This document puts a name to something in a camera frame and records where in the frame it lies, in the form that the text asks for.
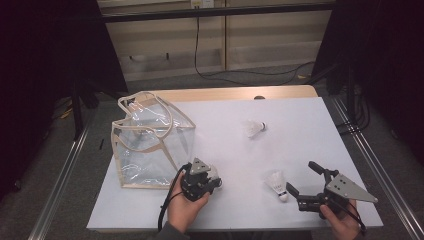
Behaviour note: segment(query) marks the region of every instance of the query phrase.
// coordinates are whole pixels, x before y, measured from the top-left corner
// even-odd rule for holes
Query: white feathers
[[[242,123],[244,132],[246,133],[248,138],[254,137],[259,132],[265,131],[266,125],[263,122],[255,122],[251,120],[244,121]]]
[[[286,181],[284,180],[282,171],[271,174],[265,179],[265,183],[278,194],[278,198],[281,201],[287,201]]]

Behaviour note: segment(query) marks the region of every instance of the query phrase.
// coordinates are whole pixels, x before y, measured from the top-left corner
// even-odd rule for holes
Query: metal rail
[[[71,150],[69,151],[68,157],[65,161],[65,164],[62,168],[62,171],[59,174],[59,177],[50,193],[46,204],[44,205],[42,212],[40,213],[37,219],[37,222],[35,223],[34,228],[31,231],[28,240],[42,240],[46,237],[47,231],[50,228],[50,224],[53,220],[56,210],[59,207],[62,194],[65,191],[69,177],[71,176],[72,170],[78,159],[78,155],[84,145],[88,129],[93,122],[94,115],[95,110],[92,110],[88,113],[87,124],[79,138],[74,141]]]

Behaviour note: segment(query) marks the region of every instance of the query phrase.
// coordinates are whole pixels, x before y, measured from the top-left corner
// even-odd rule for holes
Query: cable
[[[363,99],[363,101],[365,102],[365,106],[366,106],[366,114],[365,114],[365,110],[363,109],[363,107],[362,107],[362,105],[361,105],[361,108],[362,108],[362,115],[363,115],[363,121],[361,121],[360,123],[357,123],[357,125],[355,126],[355,127],[353,127],[354,129],[350,129],[350,130],[348,130],[348,131],[345,131],[345,132],[340,132],[339,134],[341,135],[341,136],[343,136],[343,135],[347,135],[347,134],[351,134],[351,133],[356,133],[356,132],[361,132],[361,131],[363,131],[363,130],[365,130],[368,126],[369,126],[369,124],[370,124],[370,122],[371,122],[371,114],[370,114],[370,107],[369,107],[369,105],[368,105],[368,101],[366,100],[366,98],[364,98],[362,95],[361,95],[361,98],[360,98],[360,101],[362,102],[362,99]]]
[[[334,201],[333,199],[329,198],[328,199],[332,204],[336,205],[338,208],[340,208],[341,210],[343,210],[345,213],[347,213],[351,218],[353,218],[356,222],[358,222],[358,224],[361,226],[361,234],[362,236],[365,236],[366,232],[367,232],[367,227],[365,226],[365,224],[362,222],[361,216],[359,215],[358,210],[356,209],[355,206],[353,206],[353,204],[350,204],[350,206],[352,206],[352,208],[355,210],[357,216],[355,216],[355,214],[353,214],[352,212],[350,212],[347,208],[343,207],[342,205],[340,205],[338,202]]]
[[[163,217],[165,216],[165,211],[169,206],[169,203],[171,202],[171,200],[176,197],[177,195],[181,194],[182,192],[179,192],[177,194],[175,194],[174,196],[171,197],[172,191],[174,190],[174,186],[175,183],[177,182],[178,176],[180,175],[180,173],[186,169],[188,166],[188,164],[183,165],[177,172],[177,174],[175,175],[174,180],[172,181],[171,187],[169,188],[168,191],[168,195],[166,195],[165,201],[163,202],[163,205],[161,206],[161,210],[159,213],[159,219],[158,219],[158,232],[160,232],[162,230],[162,223],[163,223]]]
[[[196,20],[197,20],[197,31],[196,31],[196,48],[195,48],[195,52],[194,52],[194,68],[195,68],[197,74],[200,77],[202,77],[206,80],[226,81],[226,82],[230,82],[230,83],[234,83],[234,84],[240,84],[240,85],[244,85],[244,86],[261,86],[261,85],[255,85],[255,84],[248,84],[248,83],[233,81],[233,80],[225,79],[225,78],[211,78],[211,77],[219,75],[219,74],[223,74],[223,73],[248,73],[248,74],[257,74],[257,75],[265,75],[265,76],[277,76],[277,75],[284,75],[284,74],[294,72],[293,76],[288,81],[276,85],[276,86],[280,86],[280,85],[284,85],[284,84],[287,84],[287,83],[293,81],[296,74],[297,74],[297,71],[300,68],[307,66],[309,64],[315,63],[314,61],[306,62],[306,63],[303,63],[303,64],[299,65],[298,67],[292,69],[292,70],[285,71],[285,72],[279,72],[279,73],[262,73],[262,72],[248,71],[248,70],[246,70],[246,71],[245,70],[229,70],[229,71],[221,71],[221,72],[210,73],[210,74],[200,73],[198,68],[197,68],[197,51],[198,51],[198,46],[199,46],[199,29],[200,29],[199,21],[200,21],[200,19],[197,18]]]

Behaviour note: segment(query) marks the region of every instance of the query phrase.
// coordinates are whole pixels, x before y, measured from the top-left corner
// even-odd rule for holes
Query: sleeve
[[[174,228],[171,224],[168,222],[165,223],[165,226],[162,228],[162,231],[160,231],[154,240],[189,240],[190,237],[187,235],[184,235],[180,231],[178,231],[176,228]]]

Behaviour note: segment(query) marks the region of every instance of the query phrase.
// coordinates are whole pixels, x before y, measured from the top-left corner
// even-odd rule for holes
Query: black pole
[[[145,13],[125,13],[125,14],[107,14],[100,17],[78,16],[71,19],[63,19],[64,21],[95,21],[103,23],[113,22],[131,22],[131,21],[147,21],[160,19],[177,19],[177,18],[197,18],[197,17],[216,17],[216,16],[235,16],[235,15],[251,15],[266,13],[284,13],[284,12],[308,12],[308,11],[325,11],[334,10],[336,8],[348,7],[350,4],[341,4],[336,2],[321,3],[303,3],[303,4],[280,4],[269,6],[251,6],[251,7],[223,7],[223,8],[203,8],[203,9],[183,9],[160,12]]]

